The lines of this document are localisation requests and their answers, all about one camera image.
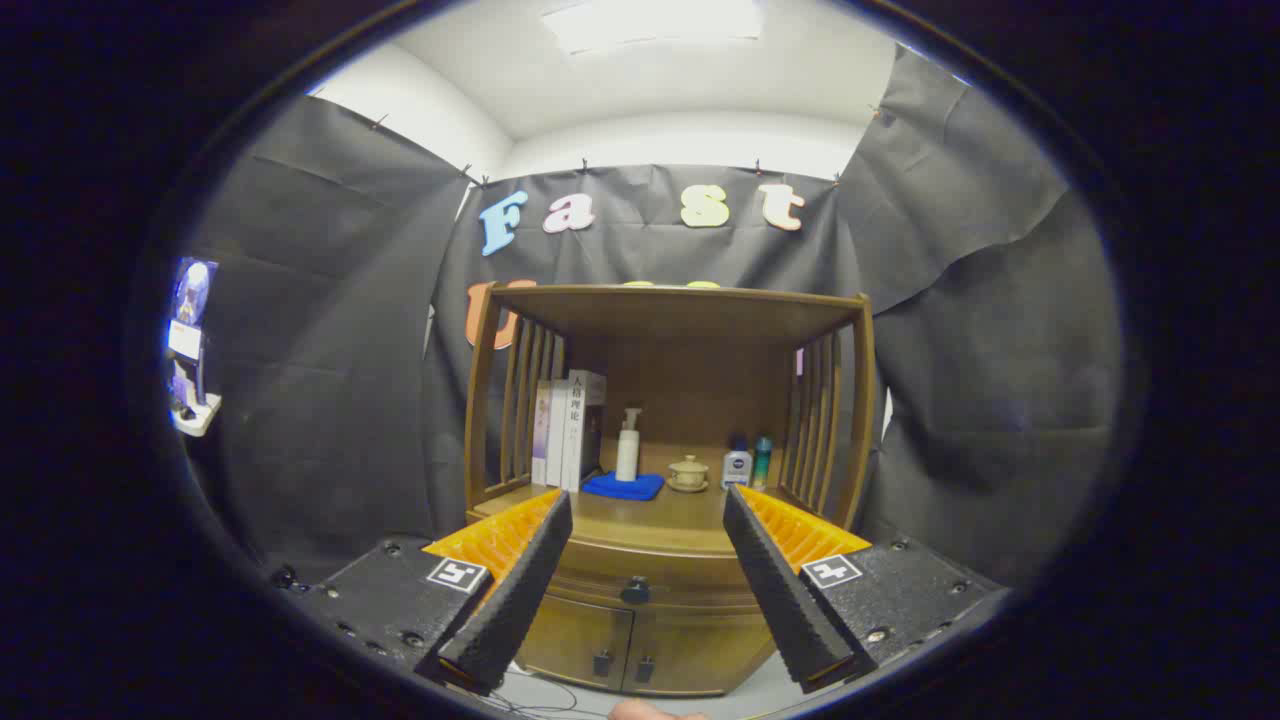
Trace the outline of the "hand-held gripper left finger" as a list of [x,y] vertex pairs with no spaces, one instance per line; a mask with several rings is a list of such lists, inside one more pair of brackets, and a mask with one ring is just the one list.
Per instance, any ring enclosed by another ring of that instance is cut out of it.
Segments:
[[481,697],[520,652],[573,530],[561,489],[439,539],[393,532],[325,575],[270,571],[300,644],[376,698]]

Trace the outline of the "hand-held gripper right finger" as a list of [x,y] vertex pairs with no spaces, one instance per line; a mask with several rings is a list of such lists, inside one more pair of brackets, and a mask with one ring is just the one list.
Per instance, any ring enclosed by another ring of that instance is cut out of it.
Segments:
[[812,693],[893,666],[1001,607],[1007,589],[910,538],[874,544],[733,486],[724,532],[792,682]]

